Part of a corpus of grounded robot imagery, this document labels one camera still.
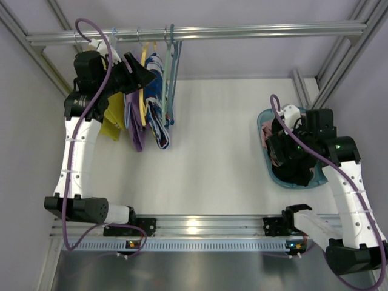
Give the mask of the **blue white patterned trousers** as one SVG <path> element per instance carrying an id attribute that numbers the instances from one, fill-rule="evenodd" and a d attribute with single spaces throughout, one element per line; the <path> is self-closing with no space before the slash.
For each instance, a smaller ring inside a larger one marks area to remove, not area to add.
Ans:
<path id="1" fill-rule="evenodd" d="M 162 85 L 164 73 L 162 59 L 154 52 L 146 59 L 145 67 L 156 76 L 144 89 L 145 119 L 157 146 L 160 149 L 166 149 L 170 144 L 170 136 L 169 125 L 162 123 Z"/>

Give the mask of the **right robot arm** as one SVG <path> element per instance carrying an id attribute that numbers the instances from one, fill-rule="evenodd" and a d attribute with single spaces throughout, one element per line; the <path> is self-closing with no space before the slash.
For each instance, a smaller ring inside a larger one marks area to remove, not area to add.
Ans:
<path id="1" fill-rule="evenodd" d="M 282 182 L 307 187 L 313 169 L 333 195 L 341 229 L 333 228 L 307 204 L 286 207 L 283 227 L 311 237 L 334 274 L 341 276 L 387 267 L 387 239 L 380 230 L 363 185 L 361 157 L 353 138 L 338 136 L 330 109 L 274 110 L 264 137 L 272 173 Z"/>

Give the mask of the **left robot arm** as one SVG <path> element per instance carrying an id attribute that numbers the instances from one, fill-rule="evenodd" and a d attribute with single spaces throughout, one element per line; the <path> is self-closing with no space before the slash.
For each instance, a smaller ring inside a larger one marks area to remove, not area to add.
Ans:
<path id="1" fill-rule="evenodd" d="M 156 75 L 130 53 L 109 61 L 107 53 L 94 50 L 78 53 L 73 91 L 64 101 L 65 149 L 61 174 L 54 194 L 44 208 L 57 218 L 91 224 L 130 224 L 136 219 L 133 207 L 114 205 L 93 196 L 90 175 L 93 153 L 108 98 L 143 89 Z"/>

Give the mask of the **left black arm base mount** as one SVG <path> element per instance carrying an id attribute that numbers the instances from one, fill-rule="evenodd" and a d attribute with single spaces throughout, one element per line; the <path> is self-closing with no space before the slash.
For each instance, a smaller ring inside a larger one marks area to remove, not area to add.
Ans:
<path id="1" fill-rule="evenodd" d="M 142 229 L 148 237 L 153 236 L 156 231 L 157 219 L 139 218 L 137 217 L 132 224 L 136 228 Z M 138 229 L 124 227 L 123 224 L 108 224 L 104 227 L 104 237 L 136 237 L 142 236 L 142 232 Z"/>

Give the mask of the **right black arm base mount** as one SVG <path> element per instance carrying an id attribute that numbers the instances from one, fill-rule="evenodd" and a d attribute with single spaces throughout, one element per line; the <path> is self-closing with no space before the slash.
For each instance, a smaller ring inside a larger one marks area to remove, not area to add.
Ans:
<path id="1" fill-rule="evenodd" d="M 291 234 L 287 223 L 281 217 L 264 217 L 263 230 L 265 236 L 268 237 L 290 236 Z"/>

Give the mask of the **yellow hanger with trousers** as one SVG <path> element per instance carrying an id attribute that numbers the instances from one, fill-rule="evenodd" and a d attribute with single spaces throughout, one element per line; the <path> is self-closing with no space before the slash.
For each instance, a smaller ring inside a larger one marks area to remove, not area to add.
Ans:
<path id="1" fill-rule="evenodd" d="M 140 32 L 141 32 L 141 29 L 138 27 L 136 31 L 136 35 L 137 35 L 138 41 L 142 45 L 140 64 L 143 67 L 146 67 L 147 52 L 148 52 L 150 43 L 149 42 L 145 42 L 144 44 L 142 43 L 142 41 L 140 40 Z M 146 127 L 146 105 L 144 102 L 144 89 L 141 89 L 139 91 L 139 112 L 141 117 L 141 125 L 143 128 L 145 128 Z"/>

